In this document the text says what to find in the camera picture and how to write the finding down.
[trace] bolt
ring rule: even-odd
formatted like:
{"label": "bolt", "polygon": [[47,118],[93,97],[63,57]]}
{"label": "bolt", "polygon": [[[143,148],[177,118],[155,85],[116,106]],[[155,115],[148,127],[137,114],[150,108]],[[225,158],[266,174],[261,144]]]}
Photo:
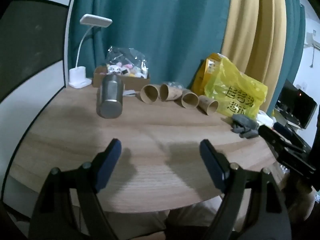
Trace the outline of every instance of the bolt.
{"label": "bolt", "polygon": [[230,168],[236,171],[239,168],[239,165],[238,163],[230,163]]}
{"label": "bolt", "polygon": [[85,162],[84,164],[82,164],[82,168],[84,168],[84,169],[89,169],[90,167],[91,167],[90,162]]}
{"label": "bolt", "polygon": [[270,174],[270,170],[268,168],[263,168],[262,171],[265,173],[265,174]]}
{"label": "bolt", "polygon": [[57,167],[52,168],[52,169],[51,169],[51,174],[52,174],[52,175],[56,175],[59,171],[60,171],[60,169],[57,168]]}

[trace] teal curtain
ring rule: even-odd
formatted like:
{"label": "teal curtain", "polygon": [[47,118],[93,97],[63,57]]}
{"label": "teal curtain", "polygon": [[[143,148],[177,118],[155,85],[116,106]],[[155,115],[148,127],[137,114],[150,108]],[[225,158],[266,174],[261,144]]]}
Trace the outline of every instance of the teal curtain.
{"label": "teal curtain", "polygon": [[200,61],[220,52],[230,0],[75,0],[69,27],[68,66],[73,68],[87,26],[80,18],[111,18],[108,28],[94,28],[84,40],[79,65],[92,77],[112,46],[135,48],[147,60],[151,81],[190,82]]}
{"label": "teal curtain", "polygon": [[276,89],[267,110],[268,115],[271,115],[276,105],[285,80],[288,79],[290,82],[294,81],[301,62],[304,46],[306,28],[304,6],[300,4],[300,0],[285,0],[285,5],[287,12],[287,33],[284,57]]}

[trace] brown paper cup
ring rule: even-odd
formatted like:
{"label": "brown paper cup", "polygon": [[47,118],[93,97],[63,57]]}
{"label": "brown paper cup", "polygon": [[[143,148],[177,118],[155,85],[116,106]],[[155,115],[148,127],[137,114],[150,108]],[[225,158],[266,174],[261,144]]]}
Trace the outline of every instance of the brown paper cup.
{"label": "brown paper cup", "polygon": [[160,87],[160,99],[162,101],[176,100],[181,97],[181,95],[182,89],[180,88],[174,88],[166,84],[162,84]]}
{"label": "brown paper cup", "polygon": [[159,98],[160,85],[145,85],[140,91],[140,97],[146,104],[152,104]]}
{"label": "brown paper cup", "polygon": [[218,102],[206,96],[199,96],[199,107],[205,111],[207,115],[212,115],[217,111]]}
{"label": "brown paper cup", "polygon": [[198,96],[188,89],[183,90],[181,104],[184,108],[195,108],[199,104]]}

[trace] desk lamp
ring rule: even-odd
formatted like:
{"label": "desk lamp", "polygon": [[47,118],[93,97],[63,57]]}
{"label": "desk lamp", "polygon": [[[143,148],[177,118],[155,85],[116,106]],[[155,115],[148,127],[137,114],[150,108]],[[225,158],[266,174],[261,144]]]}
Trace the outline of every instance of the desk lamp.
{"label": "desk lamp", "polygon": [[78,49],[78,54],[77,54],[77,60],[76,60],[76,67],[71,68],[69,70],[69,85],[73,88],[83,88],[91,84],[92,80],[89,78],[86,78],[85,75],[85,67],[84,66],[78,66],[78,60],[79,60],[79,54],[80,54],[80,49],[82,42],[84,38],[87,36],[89,31],[93,27],[103,27],[106,28],[108,27],[111,23],[112,20],[108,18],[104,18],[101,16],[97,15],[92,15],[92,14],[85,14],[81,19],[80,23],[83,25],[89,25],[90,28],[85,32],[83,35],[80,44],[79,44],[79,49]]}

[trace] curtain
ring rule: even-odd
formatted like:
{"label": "curtain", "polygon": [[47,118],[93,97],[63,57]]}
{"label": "curtain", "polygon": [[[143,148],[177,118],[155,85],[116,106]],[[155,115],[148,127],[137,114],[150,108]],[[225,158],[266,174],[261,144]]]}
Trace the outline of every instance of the curtain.
{"label": "curtain", "polygon": [[148,61],[152,83],[190,85],[200,60],[220,52],[230,0],[75,0],[69,27],[69,68],[87,26],[85,13],[111,18],[108,28],[94,28],[84,39],[79,65],[92,77],[105,63],[109,46],[135,48]]}
{"label": "curtain", "polygon": [[277,84],[285,38],[285,0],[231,0],[222,54],[268,87],[264,111]]}
{"label": "curtain", "polygon": [[288,79],[290,82],[294,81],[303,52],[306,26],[304,6],[300,4],[300,0],[285,0],[285,4],[287,13],[287,32],[284,56],[276,88],[267,110],[268,115],[271,115],[272,110],[274,109],[285,80]]}

